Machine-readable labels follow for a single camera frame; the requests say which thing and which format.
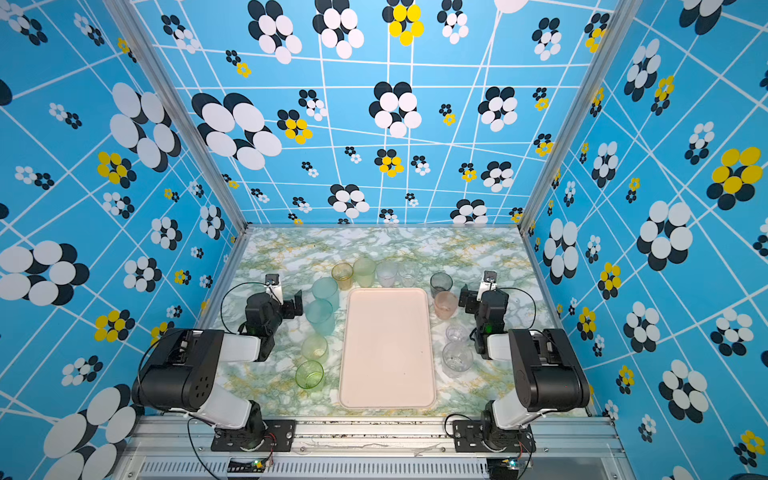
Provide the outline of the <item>small clear faceted glass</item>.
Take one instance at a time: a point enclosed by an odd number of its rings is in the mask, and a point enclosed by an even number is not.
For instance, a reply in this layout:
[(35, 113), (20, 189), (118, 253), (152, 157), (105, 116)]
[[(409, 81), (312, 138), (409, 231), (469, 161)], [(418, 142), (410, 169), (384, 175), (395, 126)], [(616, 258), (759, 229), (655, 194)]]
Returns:
[(416, 274), (413, 269), (405, 268), (399, 271), (400, 283), (405, 288), (414, 287), (416, 284)]

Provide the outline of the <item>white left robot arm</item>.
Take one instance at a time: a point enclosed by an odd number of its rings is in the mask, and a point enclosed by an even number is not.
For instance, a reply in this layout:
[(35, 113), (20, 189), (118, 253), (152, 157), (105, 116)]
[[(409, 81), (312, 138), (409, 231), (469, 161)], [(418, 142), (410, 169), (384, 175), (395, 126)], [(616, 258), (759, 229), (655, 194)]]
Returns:
[(268, 292), (250, 296), (246, 320), (235, 333), (171, 329), (138, 368), (133, 401), (158, 411), (180, 411), (211, 425), (216, 452), (288, 452), (294, 420), (266, 420), (261, 406), (216, 383), (219, 366), (262, 363), (275, 347), (282, 322), (303, 314), (298, 291), (289, 300)]

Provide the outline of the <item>large clear plastic cup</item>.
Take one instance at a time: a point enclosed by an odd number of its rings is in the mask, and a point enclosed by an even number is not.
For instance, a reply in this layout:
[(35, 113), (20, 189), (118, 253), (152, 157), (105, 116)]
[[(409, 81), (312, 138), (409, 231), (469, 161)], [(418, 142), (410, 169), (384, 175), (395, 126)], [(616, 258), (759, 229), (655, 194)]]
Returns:
[(442, 370), (448, 377), (458, 378), (473, 368), (473, 348), (466, 342), (449, 342), (444, 346), (441, 356)]

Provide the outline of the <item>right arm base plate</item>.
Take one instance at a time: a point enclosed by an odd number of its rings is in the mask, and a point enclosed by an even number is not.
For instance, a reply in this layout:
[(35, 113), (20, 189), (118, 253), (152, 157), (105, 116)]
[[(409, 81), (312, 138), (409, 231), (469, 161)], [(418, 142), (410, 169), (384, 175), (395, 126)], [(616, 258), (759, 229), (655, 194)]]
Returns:
[(529, 427), (503, 430), (481, 420), (452, 420), (448, 432), (453, 437), (457, 453), (519, 453), (536, 451), (536, 443)]

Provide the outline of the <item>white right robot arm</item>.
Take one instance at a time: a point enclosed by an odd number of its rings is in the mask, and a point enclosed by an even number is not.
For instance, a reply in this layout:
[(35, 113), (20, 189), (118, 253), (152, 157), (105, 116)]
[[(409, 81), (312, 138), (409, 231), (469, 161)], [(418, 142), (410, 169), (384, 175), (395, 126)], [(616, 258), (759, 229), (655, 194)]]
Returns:
[(464, 420), (454, 437), (480, 434), (480, 448), (506, 452), (535, 451), (530, 424), (550, 413), (587, 407), (590, 390), (584, 370), (564, 330), (559, 328), (508, 329), (506, 288), (481, 291), (461, 289), (458, 306), (475, 320), (475, 351), (485, 360), (506, 361), (512, 367), (514, 388), (489, 401), (478, 420)]

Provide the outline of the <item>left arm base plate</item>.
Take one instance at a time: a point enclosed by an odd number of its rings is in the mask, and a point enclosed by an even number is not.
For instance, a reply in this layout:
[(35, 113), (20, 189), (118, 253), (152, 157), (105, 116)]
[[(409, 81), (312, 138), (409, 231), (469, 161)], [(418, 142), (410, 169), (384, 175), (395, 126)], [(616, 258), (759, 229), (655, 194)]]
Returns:
[(295, 420), (262, 420), (241, 429), (214, 429), (214, 452), (289, 452), (295, 438)]

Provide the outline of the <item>pink textured plastic cup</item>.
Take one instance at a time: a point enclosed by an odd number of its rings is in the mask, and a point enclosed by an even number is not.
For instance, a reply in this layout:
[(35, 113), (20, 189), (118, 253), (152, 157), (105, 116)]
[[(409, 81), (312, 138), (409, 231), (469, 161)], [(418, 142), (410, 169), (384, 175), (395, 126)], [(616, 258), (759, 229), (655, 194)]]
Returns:
[(441, 320), (450, 319), (458, 308), (458, 297), (450, 291), (441, 291), (434, 297), (435, 315)]

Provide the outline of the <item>clear textured plastic cup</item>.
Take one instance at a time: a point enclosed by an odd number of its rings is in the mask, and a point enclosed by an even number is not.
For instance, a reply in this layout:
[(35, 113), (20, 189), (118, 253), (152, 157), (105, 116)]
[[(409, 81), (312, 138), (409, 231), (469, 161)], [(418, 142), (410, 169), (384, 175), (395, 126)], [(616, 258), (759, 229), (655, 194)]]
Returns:
[(392, 288), (398, 275), (398, 264), (393, 261), (380, 262), (376, 267), (379, 284), (384, 288)]

